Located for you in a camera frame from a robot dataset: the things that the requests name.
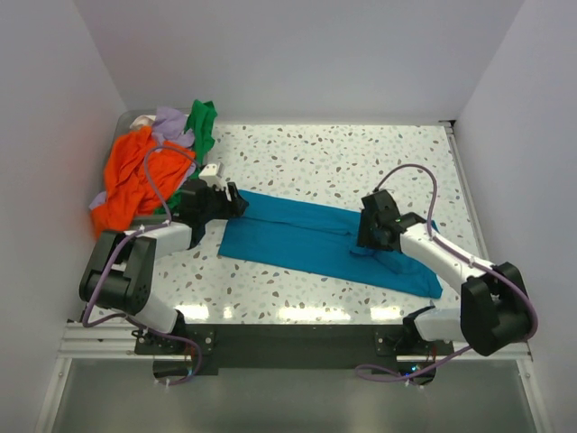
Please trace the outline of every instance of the terrazzo surface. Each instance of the terrazzo surface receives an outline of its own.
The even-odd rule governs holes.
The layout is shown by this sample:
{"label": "terrazzo surface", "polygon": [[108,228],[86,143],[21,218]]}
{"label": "terrazzo surface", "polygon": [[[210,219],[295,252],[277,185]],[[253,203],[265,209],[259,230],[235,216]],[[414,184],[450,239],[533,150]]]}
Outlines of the terrazzo surface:
{"label": "terrazzo surface", "polygon": [[[434,219],[441,233],[479,254],[453,155],[441,126],[217,124],[208,161],[220,161],[239,189],[345,209],[389,170],[426,165],[439,191]],[[414,169],[386,184],[401,212],[425,215],[431,181]],[[187,322],[400,323],[432,300],[394,290],[218,255],[225,221],[213,221],[196,248],[155,263],[153,290]],[[439,308],[459,306],[444,281]],[[107,314],[95,309],[93,318]]]}

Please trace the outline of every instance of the gray floor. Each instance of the gray floor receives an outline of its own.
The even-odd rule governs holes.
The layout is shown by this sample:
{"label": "gray floor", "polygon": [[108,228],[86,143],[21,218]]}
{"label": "gray floor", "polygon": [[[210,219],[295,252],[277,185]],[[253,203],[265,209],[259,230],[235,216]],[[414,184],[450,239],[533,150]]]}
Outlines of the gray floor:
{"label": "gray floor", "polygon": [[533,432],[514,362],[456,361],[423,391],[348,371],[224,370],[170,388],[150,361],[75,361],[56,432]]}

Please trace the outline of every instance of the blue fabric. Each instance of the blue fabric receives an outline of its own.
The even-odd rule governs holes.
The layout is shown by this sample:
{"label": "blue fabric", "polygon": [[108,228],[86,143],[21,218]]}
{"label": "blue fabric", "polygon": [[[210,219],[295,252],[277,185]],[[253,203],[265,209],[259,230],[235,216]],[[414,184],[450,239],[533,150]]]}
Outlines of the blue fabric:
{"label": "blue fabric", "polygon": [[438,279],[424,264],[356,246],[359,212],[248,191],[241,196],[249,207],[243,217],[228,221],[221,255],[441,297]]}

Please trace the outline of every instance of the gray wall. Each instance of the gray wall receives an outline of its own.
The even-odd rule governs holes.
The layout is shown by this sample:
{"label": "gray wall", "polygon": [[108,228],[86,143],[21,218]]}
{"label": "gray wall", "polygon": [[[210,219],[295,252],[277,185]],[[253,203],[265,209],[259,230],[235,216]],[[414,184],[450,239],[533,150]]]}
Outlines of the gray wall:
{"label": "gray wall", "polygon": [[577,3],[526,0],[457,122],[495,260],[524,272],[541,318],[531,347],[557,431],[575,431]]}
{"label": "gray wall", "polygon": [[454,119],[522,0],[75,0],[129,108],[246,121]]}
{"label": "gray wall", "polygon": [[0,428],[33,429],[124,104],[69,0],[0,3]]}

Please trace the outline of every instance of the purple cable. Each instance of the purple cable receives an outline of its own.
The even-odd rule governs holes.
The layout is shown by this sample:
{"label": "purple cable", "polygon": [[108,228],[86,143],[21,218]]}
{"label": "purple cable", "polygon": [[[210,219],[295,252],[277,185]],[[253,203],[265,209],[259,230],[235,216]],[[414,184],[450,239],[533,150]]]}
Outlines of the purple cable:
{"label": "purple cable", "polygon": [[[429,209],[426,215],[426,231],[428,232],[429,236],[435,241],[435,243],[437,245],[439,245],[441,248],[443,248],[445,251],[447,251],[449,254],[452,254],[454,257],[458,258],[459,260],[463,261],[463,262],[469,262],[470,258],[459,253],[458,251],[456,251],[454,248],[452,248],[450,245],[447,245],[446,243],[444,243],[443,241],[441,241],[440,239],[438,239],[435,236],[435,232],[433,231],[433,209],[435,208],[435,202],[436,202],[436,193],[437,193],[437,181],[436,181],[436,177],[433,174],[433,172],[431,170],[429,170],[427,167],[420,165],[420,164],[402,164],[399,165],[398,167],[394,168],[393,170],[391,170],[389,173],[387,173],[385,175],[384,178],[382,178],[382,180],[379,182],[379,184],[377,185],[377,187],[373,190],[373,192],[377,192],[380,187],[382,186],[383,183],[385,183],[385,181],[387,181],[388,178],[390,178],[390,176],[392,176],[394,173],[396,173],[399,170],[405,169],[405,168],[415,168],[415,169],[419,169],[424,171],[426,174],[429,175],[429,177],[431,178],[431,181],[433,181],[433,197],[431,198],[431,204],[429,205]],[[476,263],[476,262],[472,262],[472,266],[484,271],[486,273],[488,273],[489,275],[491,275],[492,277],[496,278],[497,280],[503,282],[504,284],[506,284],[511,290],[513,290],[513,292],[515,293],[516,296],[518,296],[523,303],[526,305],[527,307],[527,311],[529,313],[530,316],[530,321],[531,321],[531,329],[529,330],[528,334],[525,336],[525,341],[527,341],[529,338],[531,338],[535,332],[537,331],[537,327],[538,327],[538,318],[537,318],[537,314],[535,311],[535,307],[533,307],[533,304],[531,303],[531,301],[529,300],[529,298],[527,297],[527,295],[525,293],[523,293],[523,291],[516,285],[514,284],[512,281],[510,281],[509,279],[505,278],[504,276],[502,276],[501,274],[495,272],[494,270],[492,270],[491,268],[488,268],[487,266],[483,266],[482,264]],[[446,364],[447,362],[449,362],[450,360],[452,360],[453,358],[455,358],[456,356],[462,355],[463,353],[465,353],[466,351],[471,350],[471,347],[468,345],[450,355],[448,355],[447,357],[445,357],[444,359],[442,359],[441,361],[431,364],[427,367],[425,367],[422,370],[419,370],[417,372],[414,372],[408,376],[402,376],[399,373],[396,373],[386,367],[382,367],[380,365],[374,365],[374,364],[361,364],[358,365],[354,371],[356,372],[357,376],[361,377],[362,379],[365,379],[367,381],[373,381],[373,382],[405,382],[405,381],[410,381],[411,379],[420,376],[421,374],[427,373],[437,367],[440,367],[443,364]],[[373,376],[370,374],[366,374],[366,373],[361,373],[361,370],[363,369],[372,369],[372,370],[379,370],[381,372],[384,373],[390,373],[393,374],[395,377],[377,377],[377,376]]]}
{"label": "purple cable", "polygon": [[182,341],[184,343],[187,343],[188,345],[194,346],[196,352],[198,353],[197,367],[188,376],[186,376],[182,379],[179,379],[175,382],[170,383],[170,385],[178,385],[180,383],[184,383],[184,382],[187,382],[188,380],[190,380],[192,378],[192,376],[194,376],[198,372],[198,369],[200,368],[200,364],[202,361],[202,354],[200,352],[200,347],[194,341],[189,340],[188,338],[183,338],[181,336],[171,336],[169,334],[163,334],[163,333],[161,333],[155,329],[151,329],[151,328],[146,327],[145,325],[137,322],[136,320],[134,320],[132,318],[129,318],[124,313],[114,313],[114,314],[110,314],[108,316],[105,316],[103,318],[100,318],[98,320],[95,320],[94,322],[89,321],[90,315],[92,314],[92,310],[94,309],[94,306],[96,305],[96,301],[98,300],[98,296],[100,296],[100,292],[102,291],[102,288],[104,286],[104,282],[105,282],[106,278],[108,277],[108,274],[112,270],[112,267],[114,265],[114,262],[116,261],[116,258],[118,257],[118,254],[122,251],[124,246],[126,244],[128,244],[132,239],[134,239],[134,237],[136,237],[138,235],[142,235],[142,234],[147,233],[147,232],[150,232],[152,230],[156,230],[158,228],[163,228],[163,227],[169,226],[170,223],[172,222],[172,214],[170,213],[169,205],[167,204],[166,200],[164,199],[164,197],[160,193],[158,187],[154,183],[154,180],[152,179],[152,176],[151,176],[149,168],[148,168],[149,157],[151,156],[151,154],[154,151],[159,150],[159,149],[171,150],[173,152],[180,153],[181,155],[183,155],[187,159],[189,159],[191,162],[195,163],[195,160],[190,155],[188,155],[186,152],[181,151],[180,149],[176,149],[174,147],[155,146],[155,147],[148,150],[148,152],[144,156],[144,160],[143,160],[144,174],[146,175],[146,179],[151,184],[152,190],[157,195],[157,197],[160,199],[160,203],[162,204],[162,207],[164,207],[164,210],[166,211],[167,220],[162,224],[157,224],[154,226],[141,227],[138,230],[135,230],[133,233],[126,236],[122,241],[120,241],[118,243],[116,248],[112,251],[112,254],[110,254],[110,258],[108,259],[108,262],[106,262],[106,266],[103,269],[102,274],[100,275],[100,278],[98,279],[98,283],[96,284],[94,291],[92,292],[92,296],[90,297],[90,301],[88,302],[87,307],[84,310],[84,315],[82,317],[82,326],[95,327],[96,325],[100,325],[101,323],[104,323],[107,320],[110,320],[111,318],[125,318],[128,322],[132,323],[136,327],[146,328],[149,332],[151,332],[157,336],[162,336],[164,338],[169,338],[169,339],[176,340],[176,341]]}

